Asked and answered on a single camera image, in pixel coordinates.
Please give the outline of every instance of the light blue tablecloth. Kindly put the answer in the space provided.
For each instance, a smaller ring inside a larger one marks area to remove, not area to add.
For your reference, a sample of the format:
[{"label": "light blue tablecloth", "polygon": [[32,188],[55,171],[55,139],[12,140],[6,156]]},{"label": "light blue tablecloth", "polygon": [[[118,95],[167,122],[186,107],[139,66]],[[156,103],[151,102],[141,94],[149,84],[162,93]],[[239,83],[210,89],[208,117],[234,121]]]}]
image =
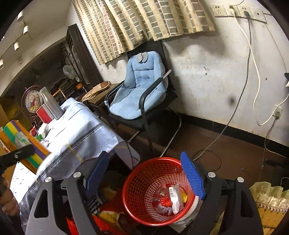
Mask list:
[{"label": "light blue tablecloth", "polygon": [[10,189],[20,204],[23,225],[27,224],[40,183],[48,176],[54,180],[68,178],[80,165],[81,162],[75,153],[83,161],[98,157],[102,151],[111,156],[116,153],[129,168],[136,166],[140,161],[139,154],[129,146],[131,158],[124,140],[97,118],[87,106],[69,98],[61,108],[64,115],[49,123],[50,131],[45,138],[51,154],[41,163],[36,175],[18,163],[12,177]]}]

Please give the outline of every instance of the red box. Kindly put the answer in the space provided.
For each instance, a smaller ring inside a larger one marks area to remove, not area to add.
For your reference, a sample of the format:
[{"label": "red box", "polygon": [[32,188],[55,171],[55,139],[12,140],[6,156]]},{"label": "red box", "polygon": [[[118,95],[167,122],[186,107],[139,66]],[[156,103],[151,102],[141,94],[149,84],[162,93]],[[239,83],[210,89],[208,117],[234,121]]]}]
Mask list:
[{"label": "red box", "polygon": [[54,119],[54,116],[47,108],[46,104],[41,105],[41,107],[36,111],[36,113],[44,123],[50,123]]}]

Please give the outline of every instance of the wooden table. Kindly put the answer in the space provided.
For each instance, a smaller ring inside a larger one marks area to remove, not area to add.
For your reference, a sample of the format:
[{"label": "wooden table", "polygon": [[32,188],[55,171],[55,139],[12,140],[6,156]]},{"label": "wooden table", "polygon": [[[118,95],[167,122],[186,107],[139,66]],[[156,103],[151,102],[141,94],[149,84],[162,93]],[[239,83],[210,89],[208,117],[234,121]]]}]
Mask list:
[{"label": "wooden table", "polygon": [[[110,118],[108,117],[108,110],[104,104],[104,100],[106,95],[111,92],[113,90],[113,88],[115,88],[119,83],[116,84],[111,84],[111,86],[99,93],[96,97],[92,98],[91,100],[87,100],[85,101],[86,105],[88,107],[90,107],[93,111],[95,111],[97,113],[97,115],[99,116],[99,118],[103,120],[103,118],[111,125],[112,128],[115,128],[115,124],[112,120],[110,120]],[[111,97],[108,99],[108,101],[113,100],[114,95],[116,94],[117,91],[115,91]]]}]

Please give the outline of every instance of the human hand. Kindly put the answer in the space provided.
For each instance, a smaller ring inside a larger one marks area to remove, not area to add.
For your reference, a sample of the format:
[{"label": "human hand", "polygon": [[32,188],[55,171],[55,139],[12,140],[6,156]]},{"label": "human hand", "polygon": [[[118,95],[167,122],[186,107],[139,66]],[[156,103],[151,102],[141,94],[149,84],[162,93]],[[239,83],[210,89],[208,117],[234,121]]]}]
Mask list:
[{"label": "human hand", "polygon": [[[8,187],[8,181],[2,177],[2,184]],[[19,215],[20,207],[16,199],[13,197],[12,191],[7,188],[0,197],[0,204],[3,205],[2,210],[9,216]]]}]

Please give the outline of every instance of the wall socket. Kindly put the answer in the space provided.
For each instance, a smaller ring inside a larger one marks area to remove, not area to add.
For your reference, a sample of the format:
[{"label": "wall socket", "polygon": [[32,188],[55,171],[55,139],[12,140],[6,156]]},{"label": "wall socket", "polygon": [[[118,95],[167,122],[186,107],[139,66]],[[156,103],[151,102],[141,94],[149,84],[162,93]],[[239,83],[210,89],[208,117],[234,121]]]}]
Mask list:
[{"label": "wall socket", "polygon": [[283,111],[283,107],[282,107],[282,106],[279,106],[279,107],[276,109],[276,111],[275,111],[275,113],[273,114],[273,116],[274,116],[274,117],[277,117],[277,118],[279,119],[279,118],[281,117],[282,111]]},{"label": "wall socket", "polygon": [[261,8],[250,7],[250,6],[235,6],[235,5],[212,5],[211,10],[212,14],[215,17],[233,17],[230,7],[234,9],[236,17],[247,18],[244,14],[244,11],[249,13],[249,18],[252,20],[257,20],[260,22],[267,23],[264,13]]},{"label": "wall socket", "polygon": [[211,10],[215,17],[228,16],[224,5],[212,5]]},{"label": "wall socket", "polygon": [[242,18],[247,18],[244,14],[244,11],[247,11],[249,13],[249,18],[253,19],[253,13],[251,11],[251,8],[250,7],[246,7],[246,6],[241,6],[239,5],[238,6],[238,9],[240,11],[240,14],[241,14],[241,17]]},{"label": "wall socket", "polygon": [[[228,15],[228,16],[234,16],[233,13],[230,11],[230,5],[225,5],[224,7],[225,7],[225,9],[226,9],[226,12],[227,12],[227,15]],[[234,12],[235,12],[236,17],[241,17],[240,11],[239,11],[239,9],[238,9],[238,6],[232,6],[232,7],[233,7],[233,9],[234,9]]]}]

